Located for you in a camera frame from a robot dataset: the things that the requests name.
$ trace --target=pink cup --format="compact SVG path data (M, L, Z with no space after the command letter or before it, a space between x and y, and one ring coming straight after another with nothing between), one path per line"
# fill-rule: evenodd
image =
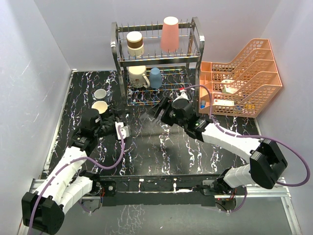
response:
M163 22L161 49L165 52L175 52L179 48L178 19L173 16L166 17Z

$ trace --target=orange plastic basket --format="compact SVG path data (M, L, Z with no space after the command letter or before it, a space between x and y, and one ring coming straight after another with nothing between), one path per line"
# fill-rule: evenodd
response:
M233 94L222 93L222 88L226 85L222 81L225 79L233 81L229 81L230 83L227 83L227 86L235 88L236 92ZM251 40L245 49L230 63L202 62L200 84L205 85L212 93L212 114L252 118L257 117L282 88L267 39ZM199 100L199 113L208 114L209 96L204 88L200 88ZM202 100L206 101L203 109L200 108ZM234 102L234 105L214 104L218 103L218 100L230 100Z

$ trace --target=mug handle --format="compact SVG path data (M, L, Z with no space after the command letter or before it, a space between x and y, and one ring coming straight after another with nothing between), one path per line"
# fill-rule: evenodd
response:
M147 78L146 74L143 74L142 76L143 76L143 78L144 78L144 79L146 80L146 82L147 82L147 84L144 84L143 86L144 86L145 88L148 88L148 87L150 86L149 79Z

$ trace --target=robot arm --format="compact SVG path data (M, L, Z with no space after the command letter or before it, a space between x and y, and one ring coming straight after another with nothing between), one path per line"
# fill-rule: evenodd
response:
M107 135L115 135L119 140L129 136L128 127L119 121L114 110L109 110L102 117L95 109L83 113L81 124L74 131L69 147L57 166L34 193L27 192L24 195L24 225L29 226L31 214L35 210L33 228L50 235L58 232L68 210L85 194L95 191L97 175L85 174L74 180L73 177L98 145L98 138ZM39 197L38 206L34 206Z
M197 116L185 90L174 101L164 97L148 114L165 124L177 124L193 139L218 145L249 163L226 169L211 185L218 192L228 193L232 188L254 183L271 189L288 165L276 142L238 138L240 134L222 128L234 136L226 135L209 118Z

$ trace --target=blue cup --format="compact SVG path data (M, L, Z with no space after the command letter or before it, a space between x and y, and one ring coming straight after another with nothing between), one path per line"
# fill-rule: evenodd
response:
M149 74L150 87L158 89L162 86L162 74L158 68L152 68Z

